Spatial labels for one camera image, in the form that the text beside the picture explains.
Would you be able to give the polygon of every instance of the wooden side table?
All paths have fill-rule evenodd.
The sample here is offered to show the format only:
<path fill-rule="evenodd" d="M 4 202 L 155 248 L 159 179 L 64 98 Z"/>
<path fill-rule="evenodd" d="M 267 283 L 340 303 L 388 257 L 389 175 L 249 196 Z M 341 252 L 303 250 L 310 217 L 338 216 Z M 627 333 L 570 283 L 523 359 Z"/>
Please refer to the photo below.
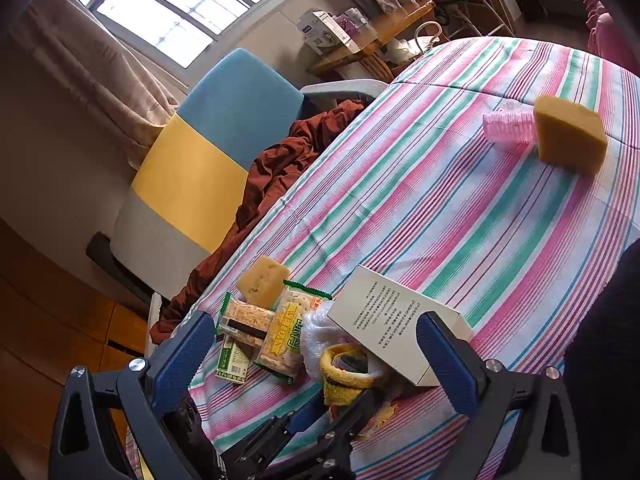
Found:
<path fill-rule="evenodd" d="M 318 62 L 309 67 L 309 72 L 322 78 L 331 80 L 329 73 L 342 66 L 360 62 L 371 75 L 385 83 L 391 83 L 394 76 L 386 62 L 376 53 L 383 45 L 400 34 L 412 23 L 425 17 L 436 4 L 433 1 L 411 4 L 394 10 L 388 14 L 381 14 L 370 20 L 369 27 L 361 27 L 351 38 L 360 48 L 352 52 L 346 46 L 338 47 L 326 56 L 322 56 Z"/>

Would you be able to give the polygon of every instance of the rust-colored jacket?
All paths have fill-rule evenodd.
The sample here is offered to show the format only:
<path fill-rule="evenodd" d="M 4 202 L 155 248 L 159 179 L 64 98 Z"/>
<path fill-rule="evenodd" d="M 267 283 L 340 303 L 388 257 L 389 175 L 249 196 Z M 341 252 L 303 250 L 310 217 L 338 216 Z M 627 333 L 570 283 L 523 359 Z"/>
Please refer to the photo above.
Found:
<path fill-rule="evenodd" d="M 258 155 L 249 170 L 242 204 L 236 212 L 236 222 L 216 252 L 191 271 L 187 284 L 162 310 L 160 319 L 150 330 L 155 344 L 168 339 L 276 200 L 363 109 L 360 102 L 347 100 L 330 112 L 295 121 L 288 137 Z"/>

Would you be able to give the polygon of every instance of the window frame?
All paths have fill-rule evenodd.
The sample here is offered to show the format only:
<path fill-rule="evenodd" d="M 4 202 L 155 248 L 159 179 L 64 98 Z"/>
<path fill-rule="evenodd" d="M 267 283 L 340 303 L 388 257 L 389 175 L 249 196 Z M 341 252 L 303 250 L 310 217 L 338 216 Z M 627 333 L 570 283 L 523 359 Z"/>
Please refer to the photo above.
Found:
<path fill-rule="evenodd" d="M 114 22 L 97 9 L 105 0 L 90 0 L 87 9 L 92 13 L 114 36 L 125 44 L 137 50 L 143 56 L 149 58 L 171 76 L 188 88 L 193 87 L 219 59 L 227 54 L 233 46 L 255 25 L 265 18 L 270 12 L 283 4 L 286 0 L 239 0 L 248 9 L 236 18 L 228 27 L 219 34 L 213 32 L 190 14 L 179 9 L 167 0 L 155 0 L 157 3 L 171 10 L 182 19 L 191 23 L 198 30 L 209 36 L 213 41 L 185 68 L 174 61 L 167 54 L 131 32 L 128 28 Z"/>

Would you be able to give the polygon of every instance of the table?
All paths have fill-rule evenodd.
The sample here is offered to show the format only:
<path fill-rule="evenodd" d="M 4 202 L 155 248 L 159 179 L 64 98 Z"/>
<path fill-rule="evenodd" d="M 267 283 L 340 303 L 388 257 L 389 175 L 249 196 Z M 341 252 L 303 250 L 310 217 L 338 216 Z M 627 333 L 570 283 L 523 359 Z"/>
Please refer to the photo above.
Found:
<path fill-rule="evenodd" d="M 394 78 L 391 70 L 376 51 L 412 23 L 433 11 L 435 6 L 436 4 L 430 0 L 400 7 L 373 18 L 370 20 L 370 27 L 361 27 L 351 38 L 359 47 L 359 51 L 352 52 L 343 45 L 322 56 L 308 71 L 316 76 L 326 76 L 336 68 L 359 61 L 376 79 L 391 83 Z"/>
<path fill-rule="evenodd" d="M 482 136 L 482 114 L 503 98 L 529 107 L 541 93 L 601 114 L 609 148 L 596 179 L 543 164 L 535 148 L 501 148 Z M 638 110 L 640 80 L 580 50 L 517 38 L 438 46 L 300 177 L 194 308 L 217 314 L 259 254 L 330 293 L 364 264 L 458 309 L 482 358 L 521 372 L 563 370 L 563 349 L 640 235 Z M 218 451 L 320 388 L 306 374 L 287 386 L 257 367 L 243 386 L 218 380 L 219 349 L 191 384 Z M 400 400 L 388 424 L 354 445 L 353 469 L 360 480 L 424 478 L 464 423 L 441 388 L 424 390 Z M 504 430 L 513 425 L 511 415 Z M 297 435 L 285 455 L 325 427 L 322 419 Z M 506 439 L 501 433 L 478 478 L 490 478 Z"/>

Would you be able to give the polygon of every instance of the blue chair backrest panel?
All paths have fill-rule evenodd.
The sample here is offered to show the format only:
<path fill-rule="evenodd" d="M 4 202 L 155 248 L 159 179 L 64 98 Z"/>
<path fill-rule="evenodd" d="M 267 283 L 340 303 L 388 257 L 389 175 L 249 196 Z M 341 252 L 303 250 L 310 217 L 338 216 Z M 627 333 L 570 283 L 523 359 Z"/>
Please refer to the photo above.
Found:
<path fill-rule="evenodd" d="M 249 170 L 258 153 L 287 136 L 302 101 L 280 74 L 237 48 L 195 86 L 178 115 Z"/>

